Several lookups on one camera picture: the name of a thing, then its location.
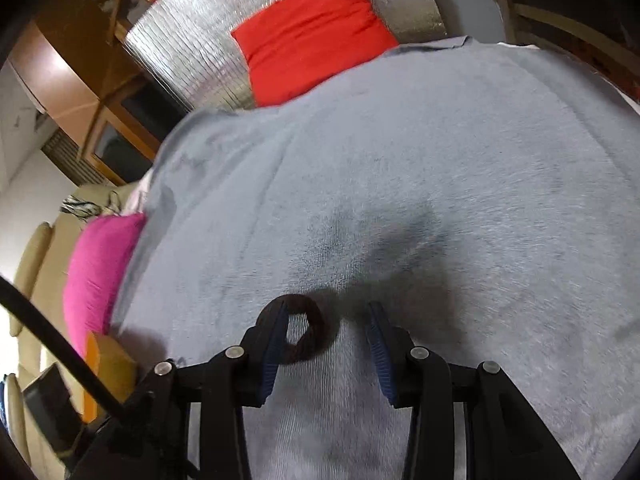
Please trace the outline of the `orange cardboard box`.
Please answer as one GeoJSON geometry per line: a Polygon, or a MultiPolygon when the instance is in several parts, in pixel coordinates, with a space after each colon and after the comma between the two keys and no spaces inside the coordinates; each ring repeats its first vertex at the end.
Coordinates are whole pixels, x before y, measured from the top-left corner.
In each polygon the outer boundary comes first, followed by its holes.
{"type": "Polygon", "coordinates": [[[88,333],[85,362],[120,403],[134,392],[138,364],[117,340],[103,334],[88,333]]]}

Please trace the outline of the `beige leather sofa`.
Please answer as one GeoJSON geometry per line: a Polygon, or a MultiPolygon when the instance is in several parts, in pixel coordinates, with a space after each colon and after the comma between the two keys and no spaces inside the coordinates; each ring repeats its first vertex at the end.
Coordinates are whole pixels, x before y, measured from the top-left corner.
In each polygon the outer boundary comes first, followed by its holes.
{"type": "MultiPolygon", "coordinates": [[[[63,335],[68,333],[63,314],[63,290],[68,264],[86,222],[61,212],[53,222],[38,224],[27,243],[17,269],[15,287],[63,335]]],[[[17,398],[9,402],[9,421],[17,427],[9,431],[16,447],[39,479],[63,479],[65,466],[43,437],[23,399],[23,392],[56,359],[20,322],[10,323],[10,335],[17,341],[17,372],[10,390],[17,398]]]]}

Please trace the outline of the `pink pillow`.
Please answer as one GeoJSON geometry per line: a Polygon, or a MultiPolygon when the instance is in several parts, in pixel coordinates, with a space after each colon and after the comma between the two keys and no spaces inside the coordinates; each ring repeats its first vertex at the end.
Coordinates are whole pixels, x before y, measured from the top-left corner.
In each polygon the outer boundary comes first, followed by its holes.
{"type": "Polygon", "coordinates": [[[103,216],[89,222],[78,237],[63,290],[63,314],[70,343],[87,353],[90,333],[110,329],[115,300],[146,223],[145,214],[103,216]]]}

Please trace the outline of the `grey blanket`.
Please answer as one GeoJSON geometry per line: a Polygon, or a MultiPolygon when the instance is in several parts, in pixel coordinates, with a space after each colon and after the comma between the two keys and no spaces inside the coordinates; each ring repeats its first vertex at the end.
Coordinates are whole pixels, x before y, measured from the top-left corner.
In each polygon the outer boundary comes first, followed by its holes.
{"type": "Polygon", "coordinates": [[[498,362],[582,478],[638,442],[639,116],[569,58],[454,38],[199,110],[145,205],[112,318],[140,365],[205,362],[284,294],[328,321],[245,415],[258,479],[400,476],[409,416],[378,386],[371,301],[447,361],[498,362]]]}

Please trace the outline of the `patterned cloth on sofa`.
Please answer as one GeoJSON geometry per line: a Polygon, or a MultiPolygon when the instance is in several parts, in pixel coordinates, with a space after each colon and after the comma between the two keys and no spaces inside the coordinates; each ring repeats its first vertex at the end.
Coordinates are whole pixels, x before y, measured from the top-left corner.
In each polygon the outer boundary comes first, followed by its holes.
{"type": "Polygon", "coordinates": [[[82,221],[102,216],[119,216],[122,212],[122,203],[115,192],[107,196],[105,205],[99,205],[91,200],[81,200],[73,195],[69,195],[62,201],[60,206],[61,214],[71,214],[82,221]]]}

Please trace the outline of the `wooden cabinet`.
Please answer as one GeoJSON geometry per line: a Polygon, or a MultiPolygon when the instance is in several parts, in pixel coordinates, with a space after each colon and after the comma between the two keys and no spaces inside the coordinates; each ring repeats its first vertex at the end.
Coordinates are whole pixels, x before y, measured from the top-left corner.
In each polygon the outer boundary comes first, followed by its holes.
{"type": "Polygon", "coordinates": [[[9,62],[44,112],[107,180],[140,180],[186,114],[117,41],[94,0],[47,0],[9,62]]]}

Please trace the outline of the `silver foil insulation panel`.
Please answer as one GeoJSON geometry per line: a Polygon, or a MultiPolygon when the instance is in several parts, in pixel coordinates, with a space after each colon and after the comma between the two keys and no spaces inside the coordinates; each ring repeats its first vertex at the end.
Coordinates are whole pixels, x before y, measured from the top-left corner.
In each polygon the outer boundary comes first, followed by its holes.
{"type": "MultiPolygon", "coordinates": [[[[232,29],[276,0],[155,0],[124,38],[131,56],[187,110],[248,110],[254,96],[232,29]]],[[[370,0],[402,44],[446,37],[436,0],[370,0]]]]}

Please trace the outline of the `red pillow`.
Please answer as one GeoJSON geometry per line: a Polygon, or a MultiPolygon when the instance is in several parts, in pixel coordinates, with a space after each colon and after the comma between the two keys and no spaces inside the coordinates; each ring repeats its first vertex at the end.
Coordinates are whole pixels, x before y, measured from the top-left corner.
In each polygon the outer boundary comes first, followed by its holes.
{"type": "Polygon", "coordinates": [[[291,101],[398,46],[370,0],[277,0],[231,36],[259,107],[291,101]]]}

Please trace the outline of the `wooden shelf table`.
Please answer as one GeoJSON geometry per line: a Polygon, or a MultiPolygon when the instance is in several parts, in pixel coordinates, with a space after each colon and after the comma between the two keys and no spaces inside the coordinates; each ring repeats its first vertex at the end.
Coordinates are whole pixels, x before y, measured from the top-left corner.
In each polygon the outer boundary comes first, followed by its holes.
{"type": "Polygon", "coordinates": [[[626,44],[550,10],[513,0],[495,2],[511,44],[532,44],[583,62],[620,90],[632,105],[639,105],[639,55],[626,44]]]}

